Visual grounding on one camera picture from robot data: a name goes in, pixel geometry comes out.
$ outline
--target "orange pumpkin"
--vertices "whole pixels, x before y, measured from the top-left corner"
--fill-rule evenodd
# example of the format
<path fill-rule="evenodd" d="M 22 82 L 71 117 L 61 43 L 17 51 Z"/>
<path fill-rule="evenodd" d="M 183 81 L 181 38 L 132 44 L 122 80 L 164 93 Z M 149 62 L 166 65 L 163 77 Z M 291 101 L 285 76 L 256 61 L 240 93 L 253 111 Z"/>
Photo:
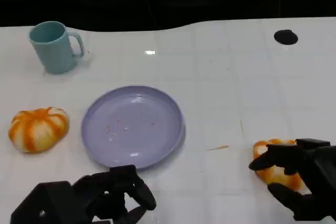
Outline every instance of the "orange pumpkin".
<path fill-rule="evenodd" d="M 270 139 L 268 141 L 259 141 L 253 146 L 253 157 L 256 159 L 261 154 L 267 151 L 267 144 L 296 144 L 294 140 L 283 141 L 280 139 Z M 285 175 L 284 169 L 278 166 L 257 171 L 257 175 L 266 183 L 280 183 L 292 190 L 300 190 L 303 186 L 303 181 L 298 173 L 294 175 Z"/>
<path fill-rule="evenodd" d="M 37 153 L 51 148 L 63 138 L 68 127 L 69 117 L 62 109 L 20 111 L 12 120 L 8 136 L 20 151 Z"/>

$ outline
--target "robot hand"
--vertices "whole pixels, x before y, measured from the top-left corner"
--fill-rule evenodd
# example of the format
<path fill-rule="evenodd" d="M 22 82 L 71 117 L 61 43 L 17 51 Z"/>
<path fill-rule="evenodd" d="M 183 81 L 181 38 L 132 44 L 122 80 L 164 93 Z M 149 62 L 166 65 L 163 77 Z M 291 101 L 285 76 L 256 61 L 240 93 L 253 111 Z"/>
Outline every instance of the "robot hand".
<path fill-rule="evenodd" d="M 110 224 L 112 219 L 115 224 L 136 224 L 156 207 L 153 194 L 136 171 L 128 165 L 84 176 L 73 185 L 67 181 L 40 183 L 12 213 L 10 222 Z M 129 212 L 125 193 L 139 204 Z M 92 222 L 94 216 L 105 221 Z"/>
<path fill-rule="evenodd" d="M 299 173 L 311 194 L 302 195 L 288 187 L 271 183 L 268 190 L 294 213 L 295 220 L 336 220 L 336 146 L 311 138 L 296 139 L 296 145 L 267 145 L 268 150 L 252 161 L 257 171 L 274 165 L 283 167 L 286 175 Z"/>

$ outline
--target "toy pumpkin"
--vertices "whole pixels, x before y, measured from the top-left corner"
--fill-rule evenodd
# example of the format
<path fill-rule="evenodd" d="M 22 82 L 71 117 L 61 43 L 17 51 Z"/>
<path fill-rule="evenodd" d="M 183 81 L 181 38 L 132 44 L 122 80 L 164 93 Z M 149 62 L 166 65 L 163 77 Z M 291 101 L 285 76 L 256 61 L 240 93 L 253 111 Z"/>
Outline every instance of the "toy pumpkin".
<path fill-rule="evenodd" d="M 267 144 L 296 144 L 294 140 L 283 141 L 280 139 L 270 139 L 268 141 L 259 141 L 253 146 L 253 157 L 256 159 L 261 154 L 267 151 Z M 256 171 L 257 175 L 266 183 L 280 183 L 289 187 L 292 190 L 300 190 L 303 186 L 303 181 L 299 174 L 285 175 L 284 168 L 272 166 L 268 169 Z"/>
<path fill-rule="evenodd" d="M 63 138 L 68 127 L 69 117 L 62 109 L 49 107 L 20 111 L 12 120 L 8 136 L 20 151 L 38 153 Z"/>

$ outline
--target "tile grout line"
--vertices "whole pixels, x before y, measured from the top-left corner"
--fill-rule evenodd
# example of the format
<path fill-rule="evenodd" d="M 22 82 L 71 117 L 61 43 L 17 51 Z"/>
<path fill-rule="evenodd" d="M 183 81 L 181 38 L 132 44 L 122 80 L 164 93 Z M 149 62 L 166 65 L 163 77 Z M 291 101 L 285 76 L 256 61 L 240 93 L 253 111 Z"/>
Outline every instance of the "tile grout line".
<path fill-rule="evenodd" d="M 258 22 L 258 26 L 259 26 L 259 30 L 261 32 L 262 40 L 264 41 L 264 44 L 265 44 L 266 59 L 268 61 L 269 67 L 271 68 L 272 72 L 275 73 L 272 76 L 272 81 L 274 83 L 275 90 L 276 90 L 276 93 L 277 93 L 277 96 L 278 96 L 278 99 L 279 99 L 281 114 L 282 114 L 282 117 L 283 117 L 283 119 L 286 123 L 286 126 L 287 126 L 288 137 L 293 138 L 294 130 L 293 130 L 293 125 L 292 125 L 292 120 L 290 118 L 290 115 L 288 114 L 288 110 L 287 110 L 288 105 L 286 103 L 285 97 L 283 96 L 282 88 L 280 86 L 280 79 L 279 79 L 278 72 L 277 72 L 276 67 L 275 67 L 275 63 L 270 56 L 270 49 L 269 49 L 269 46 L 268 46 L 268 43 L 267 43 L 266 33 L 263 29 L 263 25 L 262 25 L 261 22 Z"/>
<path fill-rule="evenodd" d="M 198 95 L 198 91 L 200 90 L 200 85 L 201 85 L 201 79 L 199 77 L 200 75 L 200 66 L 199 66 L 199 60 L 198 60 L 198 52 L 195 50 L 195 28 L 192 28 L 192 33 L 191 33 L 191 43 L 193 46 L 193 68 L 194 68 L 194 74 L 195 74 L 195 85 L 194 87 L 194 97 L 195 97 L 195 104 L 201 104 L 201 99 L 200 96 Z M 202 191 L 200 192 L 202 200 L 202 205 L 203 205 L 203 223 L 211 223 L 211 213 L 209 210 L 210 206 L 210 200 L 209 200 L 209 195 L 207 193 L 208 185 L 207 185 L 207 177 L 206 177 L 206 152 L 204 151 L 206 148 L 204 144 L 204 128 L 203 128 L 203 118 L 204 118 L 204 112 L 203 108 L 199 106 L 199 110 L 196 110 L 196 125 L 199 128 L 200 132 L 200 142 L 198 143 L 200 146 L 200 155 L 201 155 L 201 161 L 200 161 L 200 166 L 201 166 L 201 179 L 202 179 Z"/>
<path fill-rule="evenodd" d="M 246 122 L 246 118 L 245 118 L 245 115 L 243 113 L 244 111 L 244 106 L 243 106 L 243 103 L 242 103 L 242 95 L 241 95 L 241 92 L 240 92 L 240 83 L 239 83 L 239 76 L 236 72 L 236 66 L 235 66 L 235 59 L 234 59 L 234 51 L 232 50 L 230 44 L 228 45 L 228 52 L 229 52 L 229 58 L 230 58 L 230 64 L 232 65 L 232 69 L 234 69 L 234 72 L 232 73 L 232 77 L 233 77 L 233 81 L 235 83 L 235 93 L 236 93 L 236 103 L 237 103 L 237 112 L 238 112 L 238 115 L 239 115 L 239 119 L 240 119 L 240 122 L 241 122 L 241 128 L 242 130 L 244 129 L 244 133 L 241 131 L 241 136 L 243 138 L 243 141 L 244 141 L 244 144 L 246 145 L 249 145 L 249 147 L 252 149 L 252 146 L 250 146 L 249 144 L 249 141 L 248 141 L 248 136 L 249 136 L 249 133 L 248 133 L 248 130 L 247 128 L 245 127 L 244 128 L 244 122 Z M 258 204 L 258 201 L 259 201 L 259 198 L 258 196 L 255 194 L 255 192 L 252 192 L 251 195 L 253 196 L 255 202 L 256 202 L 256 206 L 259 206 Z"/>

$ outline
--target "mug handle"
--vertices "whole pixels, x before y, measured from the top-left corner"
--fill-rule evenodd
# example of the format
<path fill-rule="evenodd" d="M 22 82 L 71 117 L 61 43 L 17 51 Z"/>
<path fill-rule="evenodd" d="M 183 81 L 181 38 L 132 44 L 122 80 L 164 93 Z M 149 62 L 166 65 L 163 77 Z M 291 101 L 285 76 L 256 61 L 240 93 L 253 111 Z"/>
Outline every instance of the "mug handle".
<path fill-rule="evenodd" d="M 80 37 L 80 35 L 78 33 L 73 32 L 73 31 L 69 31 L 68 36 L 74 36 L 77 39 L 79 47 L 80 47 L 80 53 L 74 54 L 73 56 L 79 57 L 79 58 L 83 57 L 83 55 L 84 55 L 84 44 L 83 44 L 83 41 L 82 41 L 82 38 Z"/>

